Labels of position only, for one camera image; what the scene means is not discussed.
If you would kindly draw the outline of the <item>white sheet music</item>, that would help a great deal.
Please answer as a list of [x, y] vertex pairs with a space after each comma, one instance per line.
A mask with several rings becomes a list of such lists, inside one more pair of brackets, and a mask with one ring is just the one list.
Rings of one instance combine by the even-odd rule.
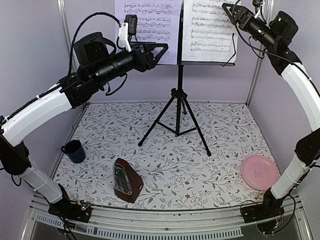
[[182, 17], [183, 62], [234, 64], [238, 33], [231, 23], [224, 3], [235, 0], [184, 0]]

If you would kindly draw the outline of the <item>purple sheet music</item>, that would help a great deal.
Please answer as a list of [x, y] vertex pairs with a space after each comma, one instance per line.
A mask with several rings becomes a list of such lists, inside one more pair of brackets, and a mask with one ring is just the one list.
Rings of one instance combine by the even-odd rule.
[[136, 40], [168, 44], [159, 64], [178, 62], [181, 0], [116, 0], [115, 16], [124, 22], [126, 15], [137, 15]]

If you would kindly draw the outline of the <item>black music stand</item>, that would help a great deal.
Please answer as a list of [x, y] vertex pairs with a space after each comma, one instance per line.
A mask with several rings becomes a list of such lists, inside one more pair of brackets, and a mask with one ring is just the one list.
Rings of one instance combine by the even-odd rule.
[[[184, 74], [184, 65], [182, 62], [183, 14], [184, 14], [183, 8], [184, 8], [184, 5], [182, 4], [180, 7], [179, 19], [178, 19], [179, 20], [179, 22], [178, 22], [179, 28], [178, 28], [178, 46], [177, 46], [177, 66], [178, 66], [177, 88], [171, 89], [171, 93], [170, 93], [171, 98], [169, 99], [169, 101], [167, 102], [165, 107], [162, 109], [160, 114], [157, 116], [157, 118], [154, 120], [152, 125], [149, 127], [148, 131], [145, 133], [143, 138], [138, 142], [138, 146], [141, 147], [143, 145], [143, 143], [145, 142], [145, 140], [147, 139], [147, 137], [149, 136], [149, 134], [154, 129], [154, 127], [156, 125], [160, 125], [161, 127], [174, 133], [175, 136], [177, 136], [177, 137], [184, 135], [184, 134], [187, 134], [187, 133], [190, 133], [192, 131], [197, 131], [200, 136], [200, 139], [203, 143], [206, 154], [207, 154], [207, 156], [210, 157], [212, 155], [212, 153], [209, 150], [209, 147], [206, 143], [206, 140], [205, 140], [204, 135], [201, 131], [201, 128], [200, 128], [200, 126], [196, 120], [196, 117], [192, 111], [192, 108], [187, 100], [188, 95], [183, 90], [183, 74]], [[160, 120], [161, 120], [162, 116], [164, 115], [164, 113], [167, 111], [167, 109], [170, 107], [170, 105], [173, 103], [174, 100], [176, 100], [176, 123], [175, 123], [175, 129], [172, 129], [172, 128], [168, 127], [167, 125], [163, 124], [162, 122], [160, 122]], [[186, 114], [190, 114], [191, 119], [194, 123], [194, 127], [190, 128], [188, 130], [185, 130], [185, 131], [181, 131], [181, 116], [186, 115]]]

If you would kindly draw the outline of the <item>brown metronome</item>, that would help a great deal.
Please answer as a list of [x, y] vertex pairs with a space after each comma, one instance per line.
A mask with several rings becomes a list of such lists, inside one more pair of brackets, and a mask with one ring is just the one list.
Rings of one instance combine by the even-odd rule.
[[128, 203], [135, 203], [144, 187], [142, 177], [124, 159], [118, 158], [113, 164], [114, 194]]

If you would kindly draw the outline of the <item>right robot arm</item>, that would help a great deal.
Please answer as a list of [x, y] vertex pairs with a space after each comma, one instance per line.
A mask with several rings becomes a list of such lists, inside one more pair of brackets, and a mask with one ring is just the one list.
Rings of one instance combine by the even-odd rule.
[[265, 24], [258, 14], [245, 6], [223, 3], [222, 8], [236, 30], [250, 34], [265, 47], [272, 67], [294, 92], [311, 128], [311, 133], [297, 142], [293, 159], [283, 175], [264, 195], [270, 199], [259, 206], [258, 213], [262, 218], [269, 218], [278, 210], [275, 200], [285, 198], [299, 185], [320, 157], [320, 94], [301, 60], [289, 49], [299, 29], [291, 16], [279, 11], [269, 24]]

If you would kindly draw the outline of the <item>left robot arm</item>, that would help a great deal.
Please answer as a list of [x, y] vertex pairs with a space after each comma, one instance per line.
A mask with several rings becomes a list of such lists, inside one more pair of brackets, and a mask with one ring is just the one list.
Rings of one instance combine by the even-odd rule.
[[131, 70], [153, 69], [169, 48], [166, 43], [131, 43], [127, 39], [119, 42], [121, 51], [108, 51], [107, 47], [114, 43], [101, 32], [81, 38], [73, 46], [79, 62], [77, 71], [60, 79], [10, 116], [0, 119], [0, 160], [5, 171], [26, 181], [63, 217], [74, 213], [74, 205], [64, 189], [31, 162], [23, 141], [47, 121], [87, 102], [111, 80]]

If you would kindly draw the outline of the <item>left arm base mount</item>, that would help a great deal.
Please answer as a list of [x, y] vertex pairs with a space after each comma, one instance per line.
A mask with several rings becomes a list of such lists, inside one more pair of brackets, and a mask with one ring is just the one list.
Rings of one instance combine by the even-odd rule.
[[83, 200], [75, 202], [63, 198], [56, 203], [50, 203], [48, 213], [61, 217], [62, 219], [88, 223], [91, 217], [92, 208], [89, 202]]

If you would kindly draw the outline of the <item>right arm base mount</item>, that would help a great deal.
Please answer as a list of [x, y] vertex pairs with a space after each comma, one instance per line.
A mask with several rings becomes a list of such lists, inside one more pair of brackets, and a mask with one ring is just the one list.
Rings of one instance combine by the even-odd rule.
[[265, 204], [253, 200], [245, 200], [240, 206], [240, 214], [246, 224], [273, 218], [273, 220], [256, 225], [258, 231], [263, 235], [273, 235], [278, 230], [284, 213], [281, 205], [267, 208]]

